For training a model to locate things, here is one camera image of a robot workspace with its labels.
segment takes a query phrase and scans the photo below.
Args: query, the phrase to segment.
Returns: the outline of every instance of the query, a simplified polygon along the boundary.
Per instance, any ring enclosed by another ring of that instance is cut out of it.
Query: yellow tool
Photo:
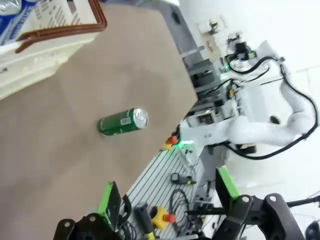
[[[174,223],[176,221],[176,216],[174,214],[169,214],[163,206],[154,206],[151,209],[150,217],[153,226],[157,229],[166,229],[168,223]]]

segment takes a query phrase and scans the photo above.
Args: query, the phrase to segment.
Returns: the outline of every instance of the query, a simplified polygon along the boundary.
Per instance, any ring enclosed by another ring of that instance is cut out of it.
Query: white basket
[[[16,42],[0,46],[0,100],[53,75],[107,27],[98,0],[39,0]]]

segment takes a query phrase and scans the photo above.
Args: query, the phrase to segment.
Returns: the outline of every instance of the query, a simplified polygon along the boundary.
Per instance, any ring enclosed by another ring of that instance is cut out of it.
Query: black handheld tool
[[[193,185],[197,183],[191,176],[181,176],[177,172],[171,174],[171,182],[178,185]]]
[[[139,222],[140,227],[143,229],[144,234],[148,240],[155,240],[154,225],[151,217],[147,211],[148,204],[141,202],[134,207],[134,214],[136,220]]]

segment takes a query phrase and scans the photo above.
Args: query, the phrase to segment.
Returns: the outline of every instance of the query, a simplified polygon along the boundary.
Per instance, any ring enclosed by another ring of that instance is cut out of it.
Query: white wall
[[[241,30],[252,48],[268,40],[296,72],[293,84],[311,95],[320,106],[320,67],[314,68],[320,66],[320,47],[317,47],[320,1],[181,0],[180,8],[198,45],[202,42],[196,24],[208,19],[219,21],[220,16],[227,23],[227,29],[215,36],[222,49],[226,37],[233,31]],[[281,96],[279,85],[280,82],[264,85],[262,90],[269,115],[276,115],[285,123],[292,111]],[[258,155],[276,149],[259,145]],[[263,198],[279,193],[286,201],[294,201],[320,190],[318,149],[319,130],[306,141],[270,159],[252,161],[231,154],[227,168],[237,179],[236,185],[242,194]],[[292,212],[303,232],[314,218],[320,219],[320,210],[314,204],[293,208]],[[249,239],[264,239],[254,227],[246,230],[245,235]]]

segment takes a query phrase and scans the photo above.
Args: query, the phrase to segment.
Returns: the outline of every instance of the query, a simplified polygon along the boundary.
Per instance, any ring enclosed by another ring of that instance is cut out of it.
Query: silver can top
[[[21,11],[22,0],[0,0],[0,16],[18,14]]]
[[[133,110],[133,121],[139,129],[146,128],[149,123],[149,116],[147,111],[143,108],[136,107]]]

